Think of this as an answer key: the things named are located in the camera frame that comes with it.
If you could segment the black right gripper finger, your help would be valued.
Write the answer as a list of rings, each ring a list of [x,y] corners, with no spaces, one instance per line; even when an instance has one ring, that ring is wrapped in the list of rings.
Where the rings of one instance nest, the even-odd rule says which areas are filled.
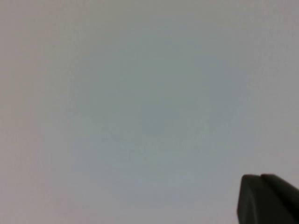
[[[297,224],[299,189],[274,174],[243,175],[237,216],[240,224]]]

